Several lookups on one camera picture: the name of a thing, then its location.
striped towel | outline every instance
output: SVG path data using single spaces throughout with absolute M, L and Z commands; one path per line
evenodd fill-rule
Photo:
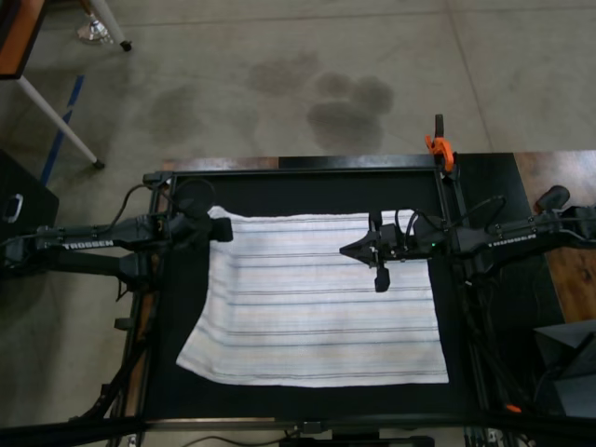
M 368 214 L 210 216 L 232 220 L 234 241 L 210 243 L 207 302 L 179 366 L 231 385 L 449 381 L 427 262 L 387 264 L 391 287 L 376 293 L 376 270 L 339 254 Z

white table leg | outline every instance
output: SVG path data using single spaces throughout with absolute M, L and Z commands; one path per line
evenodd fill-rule
M 102 169 L 104 167 L 103 163 L 98 160 L 98 158 L 89 150 L 88 147 L 81 141 L 80 138 L 76 136 L 71 128 L 64 122 L 64 120 L 56 113 L 54 109 L 52 109 L 51 105 L 44 100 L 44 97 L 39 94 L 39 92 L 31 85 L 31 83 L 25 79 L 25 76 L 21 76 L 17 79 L 17 83 L 25 90 L 27 96 L 32 99 L 35 104 L 51 119 L 56 126 L 66 135 L 71 142 L 80 150 L 85 156 L 91 160 L 93 166 L 97 169 Z
M 115 21 L 114 14 L 112 14 L 112 10 L 110 9 L 110 7 L 108 7 L 107 3 L 105 3 L 105 0 L 89 1 L 93 5 L 93 8 L 96 10 L 96 12 L 102 18 L 103 24 L 108 29 L 108 32 L 110 33 L 114 41 L 120 44 L 120 46 L 125 51 L 131 51 L 132 45 L 130 41 L 127 40 L 124 34 L 122 33 L 122 30 L 118 25 L 118 22 Z

wooden table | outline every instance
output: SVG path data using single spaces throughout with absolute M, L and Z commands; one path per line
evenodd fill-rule
M 571 192 L 567 206 L 596 203 L 596 151 L 516 154 L 515 160 L 531 207 L 555 184 Z M 547 259 L 565 320 L 596 318 L 596 251 L 558 249 Z
M 596 151 L 583 153 L 518 154 L 515 161 L 525 194 L 532 208 L 535 201 L 554 184 L 569 188 L 572 198 L 569 205 L 586 205 L 596 202 L 596 180 L 591 174 L 596 166 Z M 253 170 L 278 169 L 279 158 L 199 158 L 167 161 L 165 171 L 204 170 Z M 567 322 L 596 318 L 596 251 L 559 249 L 548 254 L 549 270 Z M 146 327 L 153 294 L 141 302 L 140 330 Z M 140 361 L 129 381 L 127 405 L 124 415 L 138 413 L 142 389 L 144 361 Z
M 73 144 L 93 163 L 95 168 L 103 168 L 103 163 L 76 136 L 72 129 L 62 120 L 56 111 L 47 103 L 41 94 L 23 76 L 31 50 L 44 21 L 47 9 L 46 0 L 20 0 L 21 5 L 17 17 L 8 31 L 7 40 L 0 48 L 0 80 L 17 82 L 35 104 L 58 126 Z M 100 13 L 110 35 L 120 43 L 125 51 L 130 51 L 130 42 L 125 39 L 115 21 L 112 11 L 105 0 L 91 0 L 94 8 Z

blue tape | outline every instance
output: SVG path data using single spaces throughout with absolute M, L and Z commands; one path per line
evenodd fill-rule
M 80 74 L 76 77 L 76 81 L 74 82 L 73 92 L 71 93 L 71 98 L 68 100 L 68 106 L 72 107 L 75 105 L 76 100 L 78 100 L 78 94 L 81 92 L 81 88 L 83 88 L 83 81 L 85 81 L 85 76 Z
M 73 116 L 73 111 L 69 110 L 68 113 L 62 117 L 62 119 L 66 124 L 68 124 L 71 120 L 71 116 Z M 64 133 L 59 130 L 54 137 L 54 142 L 52 143 L 52 147 L 49 150 L 49 154 L 47 155 L 46 165 L 44 166 L 44 170 L 41 173 L 41 183 L 44 186 L 46 186 L 47 182 L 49 181 L 49 174 L 52 173 L 52 168 L 54 168 L 54 163 L 56 162 L 56 158 L 58 158 L 58 152 L 60 151 L 60 146 L 62 146 L 63 140 Z
M 71 97 L 68 100 L 68 107 L 73 107 L 76 104 L 76 100 L 78 100 L 78 95 L 81 92 L 81 88 L 83 88 L 83 82 L 85 81 L 85 76 L 80 74 L 76 77 L 74 82 L 73 91 L 71 92 Z M 68 113 L 62 117 L 64 122 L 68 124 L 71 120 L 71 116 L 73 116 L 73 110 L 69 110 Z M 47 155 L 46 165 L 44 166 L 44 170 L 41 173 L 41 183 L 46 186 L 47 182 L 49 182 L 49 176 L 52 173 L 52 169 L 54 168 L 54 163 L 56 162 L 56 158 L 58 158 L 58 152 L 60 151 L 60 147 L 62 146 L 62 141 L 64 140 L 64 134 L 61 130 L 58 130 L 56 136 L 54 137 L 54 141 L 52 142 L 51 148 L 49 149 L 49 154 Z

concrete floor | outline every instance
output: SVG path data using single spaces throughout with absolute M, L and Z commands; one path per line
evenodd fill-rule
M 25 72 L 60 113 L 85 76 L 71 126 L 107 165 L 64 142 L 49 183 L 61 224 L 109 221 L 166 159 L 424 153 L 436 113 L 462 153 L 594 149 L 596 0 L 110 3 L 131 53 L 76 41 L 82 11 L 58 4 Z M 13 83 L 0 99 L 0 145 L 40 175 L 56 129 Z M 129 297 L 66 274 L 4 287 L 0 424 L 81 414 L 119 365 Z

